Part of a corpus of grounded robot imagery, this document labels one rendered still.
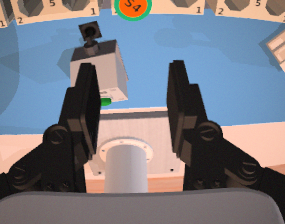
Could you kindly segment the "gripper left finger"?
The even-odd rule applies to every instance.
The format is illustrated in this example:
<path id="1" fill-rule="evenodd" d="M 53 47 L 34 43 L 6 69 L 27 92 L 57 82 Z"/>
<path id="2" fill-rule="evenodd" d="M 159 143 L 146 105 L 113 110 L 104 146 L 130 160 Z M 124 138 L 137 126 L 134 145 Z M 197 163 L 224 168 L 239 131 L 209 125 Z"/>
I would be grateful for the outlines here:
<path id="1" fill-rule="evenodd" d="M 81 63 L 75 86 L 66 90 L 58 124 L 0 174 L 0 200 L 28 191 L 87 193 L 84 165 L 96 155 L 100 112 L 96 67 Z"/>

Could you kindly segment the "blue flat mat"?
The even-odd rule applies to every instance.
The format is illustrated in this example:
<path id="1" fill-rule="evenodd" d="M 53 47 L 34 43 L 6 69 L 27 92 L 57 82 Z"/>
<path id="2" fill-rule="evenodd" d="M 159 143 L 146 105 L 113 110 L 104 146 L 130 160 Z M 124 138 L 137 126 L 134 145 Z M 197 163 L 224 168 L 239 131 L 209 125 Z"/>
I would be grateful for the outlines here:
<path id="1" fill-rule="evenodd" d="M 208 120 L 222 126 L 285 122 L 285 72 L 266 43 L 285 23 L 200 14 L 149 14 L 127 21 L 101 9 L 75 17 L 0 28 L 0 135 L 38 135 L 58 123 L 79 26 L 97 21 L 100 42 L 117 40 L 128 100 L 101 110 L 167 107 L 168 66 L 184 60 Z"/>

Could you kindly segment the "beige tube rack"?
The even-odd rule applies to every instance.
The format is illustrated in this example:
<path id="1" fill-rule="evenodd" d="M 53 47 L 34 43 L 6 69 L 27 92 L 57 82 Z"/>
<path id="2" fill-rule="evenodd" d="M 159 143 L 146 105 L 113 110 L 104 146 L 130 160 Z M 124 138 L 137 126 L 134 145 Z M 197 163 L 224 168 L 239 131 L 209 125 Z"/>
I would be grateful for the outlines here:
<path id="1" fill-rule="evenodd" d="M 285 30 L 267 42 L 266 45 L 285 72 Z"/>

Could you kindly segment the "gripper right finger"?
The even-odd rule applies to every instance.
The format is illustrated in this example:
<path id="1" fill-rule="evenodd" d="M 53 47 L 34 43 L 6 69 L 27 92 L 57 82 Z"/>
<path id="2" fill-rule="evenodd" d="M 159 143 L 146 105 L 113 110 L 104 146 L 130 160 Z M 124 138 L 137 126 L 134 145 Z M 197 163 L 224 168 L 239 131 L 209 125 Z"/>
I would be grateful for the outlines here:
<path id="1" fill-rule="evenodd" d="M 189 83 L 184 60 L 169 63 L 166 104 L 172 152 L 185 163 L 183 191 L 259 190 L 274 199 L 285 223 L 285 175 L 261 167 L 208 120 L 199 85 Z"/>

